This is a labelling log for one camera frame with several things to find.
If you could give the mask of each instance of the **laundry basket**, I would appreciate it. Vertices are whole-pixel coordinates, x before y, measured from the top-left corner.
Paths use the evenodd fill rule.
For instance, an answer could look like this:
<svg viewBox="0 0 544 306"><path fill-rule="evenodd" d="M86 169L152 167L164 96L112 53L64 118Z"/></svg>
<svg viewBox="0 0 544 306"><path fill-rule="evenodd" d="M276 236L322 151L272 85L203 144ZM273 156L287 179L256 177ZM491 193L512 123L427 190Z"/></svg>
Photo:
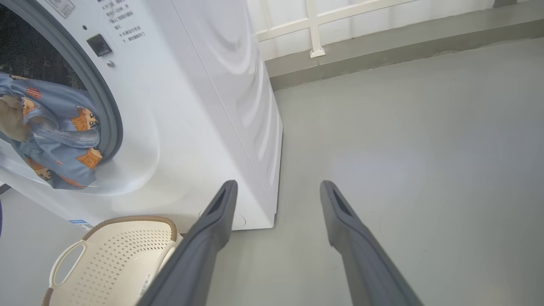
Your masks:
<svg viewBox="0 0 544 306"><path fill-rule="evenodd" d="M134 306L181 242L172 220L155 216L100 223L59 256L42 306ZM83 251L64 280L55 275L65 257Z"/></svg>

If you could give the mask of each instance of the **washing machine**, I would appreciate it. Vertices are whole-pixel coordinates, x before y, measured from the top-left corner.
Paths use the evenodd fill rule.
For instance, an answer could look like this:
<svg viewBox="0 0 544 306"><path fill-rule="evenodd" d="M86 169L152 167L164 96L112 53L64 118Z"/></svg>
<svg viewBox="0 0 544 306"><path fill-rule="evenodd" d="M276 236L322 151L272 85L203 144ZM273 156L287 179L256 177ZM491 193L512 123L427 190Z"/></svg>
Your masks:
<svg viewBox="0 0 544 306"><path fill-rule="evenodd" d="M56 75L90 93L103 155L89 187L53 189L0 140L0 180L75 226L159 215L186 232L234 179L233 229L274 226L283 126L244 0L0 4L13 14L0 20L12 44L28 33L18 17L42 37L22 52L44 56L48 43L58 51L37 70L57 67ZM29 56L19 57L25 74Z"/></svg>

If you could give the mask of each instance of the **concrete floor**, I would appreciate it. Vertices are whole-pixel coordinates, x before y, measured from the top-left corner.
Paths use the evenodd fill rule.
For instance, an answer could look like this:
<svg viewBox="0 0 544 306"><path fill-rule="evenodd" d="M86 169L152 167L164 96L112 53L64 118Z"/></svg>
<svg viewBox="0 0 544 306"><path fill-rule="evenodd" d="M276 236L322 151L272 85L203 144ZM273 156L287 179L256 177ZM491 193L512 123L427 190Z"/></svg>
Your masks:
<svg viewBox="0 0 544 306"><path fill-rule="evenodd" d="M0 199L3 218L0 237L1 304L41 305L49 287L51 267L62 251L85 235L85 230L73 226L14 189L0 195ZM66 275L68 270L61 268L63 271L59 275Z"/></svg>
<svg viewBox="0 0 544 306"><path fill-rule="evenodd" d="M425 305L540 305L544 39L277 91L276 227L234 232L208 305L351 305L332 180Z"/></svg>

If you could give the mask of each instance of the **cartoon print fabric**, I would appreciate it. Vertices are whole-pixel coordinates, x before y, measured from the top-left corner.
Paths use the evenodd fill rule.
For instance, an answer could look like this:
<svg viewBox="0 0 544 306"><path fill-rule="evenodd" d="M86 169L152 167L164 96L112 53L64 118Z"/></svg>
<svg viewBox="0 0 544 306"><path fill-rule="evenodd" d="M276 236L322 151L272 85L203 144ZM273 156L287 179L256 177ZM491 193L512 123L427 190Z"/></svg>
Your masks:
<svg viewBox="0 0 544 306"><path fill-rule="evenodd" d="M27 135L21 137L19 130L19 136L13 137L0 128L0 138L9 142L36 175L53 188L81 189L90 185L102 154L97 148L99 119L89 93L0 72L0 99L8 98L11 103L17 99L15 107L22 115L17 127L24 127Z"/></svg>

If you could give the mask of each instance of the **white wall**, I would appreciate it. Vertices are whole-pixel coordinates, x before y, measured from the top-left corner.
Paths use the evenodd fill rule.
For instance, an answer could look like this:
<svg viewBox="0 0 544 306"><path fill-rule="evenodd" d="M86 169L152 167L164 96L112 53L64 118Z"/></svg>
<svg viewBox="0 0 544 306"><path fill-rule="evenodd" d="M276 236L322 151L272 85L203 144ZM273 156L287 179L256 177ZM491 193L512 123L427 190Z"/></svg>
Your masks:
<svg viewBox="0 0 544 306"><path fill-rule="evenodd" d="M247 2L256 32L307 16L305 0L247 0ZM361 1L317 0L317 12L319 14L358 2ZM417 0L320 25L321 43L327 45L413 23L484 10L491 8L493 3L494 0ZM264 60L310 50L311 47L309 29L259 43Z"/></svg>

